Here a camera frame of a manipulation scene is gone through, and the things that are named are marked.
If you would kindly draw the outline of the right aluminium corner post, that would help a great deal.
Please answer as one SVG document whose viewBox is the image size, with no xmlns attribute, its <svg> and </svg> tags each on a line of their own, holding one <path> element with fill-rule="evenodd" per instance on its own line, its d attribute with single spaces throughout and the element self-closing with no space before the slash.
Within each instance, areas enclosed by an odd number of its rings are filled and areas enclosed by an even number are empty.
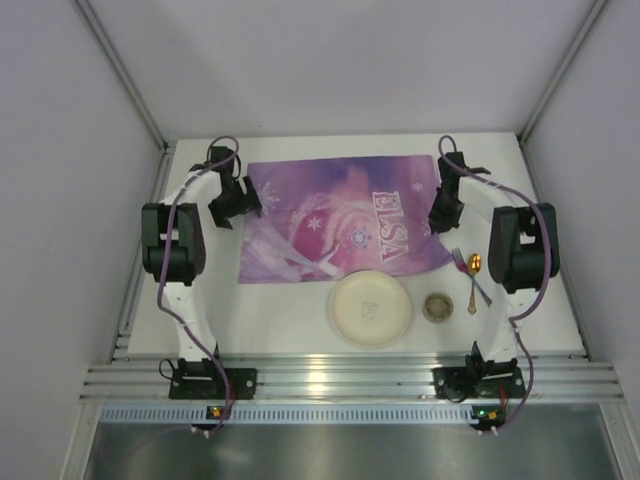
<svg viewBox="0 0 640 480">
<path fill-rule="evenodd" d="M 531 112 L 526 117 L 523 127 L 516 135 L 518 145 L 521 149 L 526 146 L 528 140 L 531 138 L 536 127 L 550 107 L 552 100 L 568 78 L 575 62 L 586 48 L 590 37 L 596 31 L 611 4 L 612 2 L 610 0 L 594 0 L 589 3 L 586 13 L 579 22 L 576 31 L 572 34 L 559 61 L 553 68 L 552 75 L 549 77 L 541 94 L 534 103 Z"/>
</svg>

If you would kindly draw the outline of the purple Elsa cloth placemat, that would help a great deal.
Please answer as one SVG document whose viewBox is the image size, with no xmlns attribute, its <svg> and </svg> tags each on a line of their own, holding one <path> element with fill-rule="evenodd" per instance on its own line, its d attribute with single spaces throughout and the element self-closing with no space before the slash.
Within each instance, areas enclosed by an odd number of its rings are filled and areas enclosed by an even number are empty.
<svg viewBox="0 0 640 480">
<path fill-rule="evenodd" d="M 429 225 L 439 176 L 429 155 L 341 157 L 248 167 L 262 205 L 246 218 L 243 284 L 398 277 L 451 260 Z"/>
</svg>

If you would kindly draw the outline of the gold metal spoon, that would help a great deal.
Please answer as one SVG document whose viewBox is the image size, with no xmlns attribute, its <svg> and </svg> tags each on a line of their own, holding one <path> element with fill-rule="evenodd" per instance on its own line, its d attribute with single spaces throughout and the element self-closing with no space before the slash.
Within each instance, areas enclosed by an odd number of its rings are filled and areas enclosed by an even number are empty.
<svg viewBox="0 0 640 480">
<path fill-rule="evenodd" d="M 471 278 L 472 286 L 468 303 L 468 313 L 475 315 L 477 312 L 476 305 L 476 275 L 480 272 L 482 267 L 482 257 L 479 253 L 473 253 L 470 255 L 467 261 L 467 268 Z"/>
</svg>

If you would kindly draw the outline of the aluminium corner post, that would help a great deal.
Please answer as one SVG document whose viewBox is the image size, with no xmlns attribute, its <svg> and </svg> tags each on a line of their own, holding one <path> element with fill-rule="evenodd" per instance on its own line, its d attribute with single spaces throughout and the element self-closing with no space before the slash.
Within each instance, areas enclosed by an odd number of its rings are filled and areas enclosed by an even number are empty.
<svg viewBox="0 0 640 480">
<path fill-rule="evenodd" d="M 575 62 L 586 48 L 590 37 L 596 31 L 611 4 L 612 2 L 610 0 L 594 0 L 589 3 L 586 13 L 579 22 L 576 31 L 572 34 L 559 61 L 553 68 L 552 75 L 549 77 L 541 94 L 534 103 L 531 112 L 526 117 L 523 127 L 516 135 L 518 145 L 521 149 L 526 146 L 528 140 L 531 138 L 536 127 L 550 107 L 552 100 L 568 78 Z"/>
<path fill-rule="evenodd" d="M 102 20 L 99 18 L 94 6 L 88 0 L 72 0 L 71 4 L 76 9 L 79 17 L 87 26 L 90 34 L 96 41 L 99 49 L 109 64 L 111 71 L 116 76 L 121 88 L 127 96 L 129 103 L 144 124 L 154 144 L 160 151 L 166 151 L 169 143 L 153 118 L 143 96 L 130 74 L 129 69 L 118 52 Z"/>
</svg>

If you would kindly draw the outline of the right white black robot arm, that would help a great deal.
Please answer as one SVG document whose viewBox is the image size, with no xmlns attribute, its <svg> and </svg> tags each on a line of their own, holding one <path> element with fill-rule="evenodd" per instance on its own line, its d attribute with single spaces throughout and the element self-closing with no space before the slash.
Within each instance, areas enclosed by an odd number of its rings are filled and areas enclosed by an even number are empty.
<svg viewBox="0 0 640 480">
<path fill-rule="evenodd" d="M 485 267 L 497 287 L 480 336 L 465 358 L 470 379 L 513 382 L 518 377 L 516 351 L 520 324 L 540 306 L 550 280 L 559 272 L 556 210 L 470 168 L 460 151 L 442 153 L 437 162 L 441 183 L 428 216 L 432 232 L 460 227 L 465 212 L 489 226 Z"/>
</svg>

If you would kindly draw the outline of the left aluminium corner post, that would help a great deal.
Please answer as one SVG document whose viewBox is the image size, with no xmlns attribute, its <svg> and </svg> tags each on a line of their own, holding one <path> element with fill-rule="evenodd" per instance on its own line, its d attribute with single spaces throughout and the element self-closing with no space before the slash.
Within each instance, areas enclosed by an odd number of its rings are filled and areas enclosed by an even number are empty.
<svg viewBox="0 0 640 480">
<path fill-rule="evenodd" d="M 160 151 L 166 151 L 169 143 L 153 118 L 143 96 L 130 74 L 129 69 L 118 52 L 102 20 L 99 18 L 94 6 L 88 0 L 72 0 L 71 4 L 76 9 L 79 17 L 87 26 L 90 34 L 96 41 L 99 49 L 109 64 L 111 71 L 116 76 L 121 88 L 127 96 L 129 103 L 144 124 L 154 144 Z"/>
</svg>

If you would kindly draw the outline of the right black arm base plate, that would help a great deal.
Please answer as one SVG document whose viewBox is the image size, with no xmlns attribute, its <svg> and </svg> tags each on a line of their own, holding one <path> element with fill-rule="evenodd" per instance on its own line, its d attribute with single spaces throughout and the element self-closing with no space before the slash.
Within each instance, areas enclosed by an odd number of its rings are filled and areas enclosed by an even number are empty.
<svg viewBox="0 0 640 480">
<path fill-rule="evenodd" d="M 476 378 L 466 367 L 440 367 L 433 370 L 436 397 L 453 403 L 469 399 L 522 398 L 524 380 L 519 368 Z"/>
</svg>

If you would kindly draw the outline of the aluminium mounting rail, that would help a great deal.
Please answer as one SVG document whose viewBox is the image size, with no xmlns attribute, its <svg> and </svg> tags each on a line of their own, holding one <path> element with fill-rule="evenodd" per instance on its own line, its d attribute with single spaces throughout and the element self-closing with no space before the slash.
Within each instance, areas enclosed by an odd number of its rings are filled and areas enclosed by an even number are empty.
<svg viewBox="0 0 640 480">
<path fill-rule="evenodd" d="M 80 397 L 84 401 L 164 400 L 169 382 L 161 377 L 159 359 L 122 357 L 89 368 Z M 257 371 L 258 401 L 338 403 L 347 401 L 432 402 L 434 372 L 458 367 L 457 356 L 411 355 L 285 355 L 230 356 L 227 367 Z M 616 402 L 624 394 L 614 367 L 584 357 L 551 355 L 528 365 L 518 360 L 525 378 L 534 380 L 534 403 Z"/>
</svg>

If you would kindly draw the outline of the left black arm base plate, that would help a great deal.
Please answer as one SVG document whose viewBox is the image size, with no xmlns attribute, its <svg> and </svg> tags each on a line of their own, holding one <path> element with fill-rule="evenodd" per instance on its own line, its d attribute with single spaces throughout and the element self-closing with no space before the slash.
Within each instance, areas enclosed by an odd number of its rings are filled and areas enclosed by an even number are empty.
<svg viewBox="0 0 640 480">
<path fill-rule="evenodd" d="M 226 368 L 231 400 L 252 400 L 257 389 L 258 371 L 254 368 Z M 187 375 L 175 372 L 168 397 L 171 400 L 225 400 L 226 388 L 220 373 Z"/>
</svg>

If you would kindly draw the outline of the cream round plate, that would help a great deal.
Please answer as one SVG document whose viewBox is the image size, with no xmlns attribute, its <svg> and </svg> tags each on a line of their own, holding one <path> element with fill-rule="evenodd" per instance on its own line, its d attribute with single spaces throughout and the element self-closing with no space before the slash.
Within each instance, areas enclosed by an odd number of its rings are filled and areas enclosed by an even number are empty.
<svg viewBox="0 0 640 480">
<path fill-rule="evenodd" d="M 411 298 L 395 278 L 372 270 L 338 281 L 327 300 L 331 327 L 360 348 L 386 348 L 401 338 L 413 317 Z"/>
</svg>

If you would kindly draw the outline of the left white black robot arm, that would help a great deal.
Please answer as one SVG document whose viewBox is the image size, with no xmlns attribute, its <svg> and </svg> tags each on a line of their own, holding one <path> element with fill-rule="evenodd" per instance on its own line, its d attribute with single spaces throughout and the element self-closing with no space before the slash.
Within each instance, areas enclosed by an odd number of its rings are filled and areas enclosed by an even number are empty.
<svg viewBox="0 0 640 480">
<path fill-rule="evenodd" d="M 263 213 L 251 178 L 242 174 L 239 142 L 231 136 L 214 139 L 204 161 L 190 167 L 173 193 L 141 210 L 143 268 L 157 283 L 157 307 L 172 318 L 178 332 L 174 372 L 217 380 L 226 373 L 196 292 L 196 279 L 207 260 L 203 213 L 223 230 L 232 228 L 235 217 Z"/>
</svg>

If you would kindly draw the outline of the small glass cup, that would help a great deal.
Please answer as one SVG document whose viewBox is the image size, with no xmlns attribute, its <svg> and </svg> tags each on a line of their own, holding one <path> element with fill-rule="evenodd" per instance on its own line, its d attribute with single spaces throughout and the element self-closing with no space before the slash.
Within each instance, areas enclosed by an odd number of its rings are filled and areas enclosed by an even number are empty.
<svg viewBox="0 0 640 480">
<path fill-rule="evenodd" d="M 434 292 L 427 295 L 422 302 L 422 313 L 431 323 L 441 324 L 452 317 L 454 304 L 448 295 Z"/>
</svg>

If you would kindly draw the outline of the iridescent metal fork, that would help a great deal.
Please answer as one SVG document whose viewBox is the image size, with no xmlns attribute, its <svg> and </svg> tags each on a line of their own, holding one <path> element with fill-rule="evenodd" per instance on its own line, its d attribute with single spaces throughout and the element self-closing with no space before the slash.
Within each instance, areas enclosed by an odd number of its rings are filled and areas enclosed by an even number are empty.
<svg viewBox="0 0 640 480">
<path fill-rule="evenodd" d="M 484 291 L 476 280 L 477 274 L 482 268 L 482 258 L 479 253 L 472 253 L 468 258 L 464 258 L 461 250 L 455 247 L 452 251 L 452 258 L 456 268 L 463 274 L 465 274 L 471 281 L 471 291 L 469 297 L 468 311 L 473 314 L 476 311 L 476 295 L 480 294 L 484 303 L 490 307 L 492 305 L 492 299 Z"/>
</svg>

